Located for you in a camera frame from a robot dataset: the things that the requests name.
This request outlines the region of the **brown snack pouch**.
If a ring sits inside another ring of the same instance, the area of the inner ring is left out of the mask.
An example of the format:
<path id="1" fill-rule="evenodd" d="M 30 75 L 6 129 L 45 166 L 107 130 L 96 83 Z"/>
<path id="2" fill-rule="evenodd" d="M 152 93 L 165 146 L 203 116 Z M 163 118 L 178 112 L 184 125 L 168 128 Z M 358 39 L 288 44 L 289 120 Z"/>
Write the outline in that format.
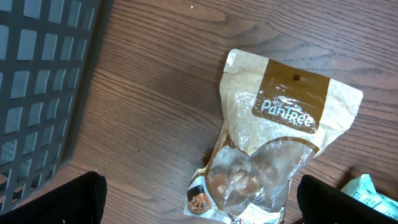
<path id="1" fill-rule="evenodd" d="M 349 130 L 363 92 L 233 49 L 220 82 L 223 125 L 186 191 L 185 215 L 282 223 L 294 175 Z"/>

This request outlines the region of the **teal snack wrapper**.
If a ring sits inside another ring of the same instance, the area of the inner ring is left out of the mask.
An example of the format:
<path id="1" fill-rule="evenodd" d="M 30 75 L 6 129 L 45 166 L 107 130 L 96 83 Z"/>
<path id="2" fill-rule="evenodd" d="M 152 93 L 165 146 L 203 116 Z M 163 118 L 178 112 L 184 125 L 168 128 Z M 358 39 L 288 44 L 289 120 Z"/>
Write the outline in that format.
<path id="1" fill-rule="evenodd" d="M 397 201 L 377 192 L 369 174 L 363 174 L 350 180 L 341 191 L 374 210 L 397 220 Z"/>

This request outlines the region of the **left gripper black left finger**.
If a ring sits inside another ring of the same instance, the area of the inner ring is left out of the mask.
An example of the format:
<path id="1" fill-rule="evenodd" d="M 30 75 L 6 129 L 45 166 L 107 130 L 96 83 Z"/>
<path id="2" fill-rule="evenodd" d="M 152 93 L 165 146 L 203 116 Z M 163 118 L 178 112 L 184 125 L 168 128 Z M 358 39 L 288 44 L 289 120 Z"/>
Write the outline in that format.
<path id="1" fill-rule="evenodd" d="M 106 195 L 106 178 L 90 171 L 1 215 L 1 224 L 99 224 Z"/>

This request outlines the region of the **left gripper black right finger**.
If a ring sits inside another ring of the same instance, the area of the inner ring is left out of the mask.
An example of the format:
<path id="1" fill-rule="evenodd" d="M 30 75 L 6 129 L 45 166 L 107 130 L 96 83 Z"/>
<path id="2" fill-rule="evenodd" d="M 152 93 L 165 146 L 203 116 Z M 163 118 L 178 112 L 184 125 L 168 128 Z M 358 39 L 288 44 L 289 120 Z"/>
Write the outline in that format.
<path id="1" fill-rule="evenodd" d="M 297 201 L 304 224 L 397 224 L 397 220 L 311 175 L 302 177 L 297 187 Z"/>

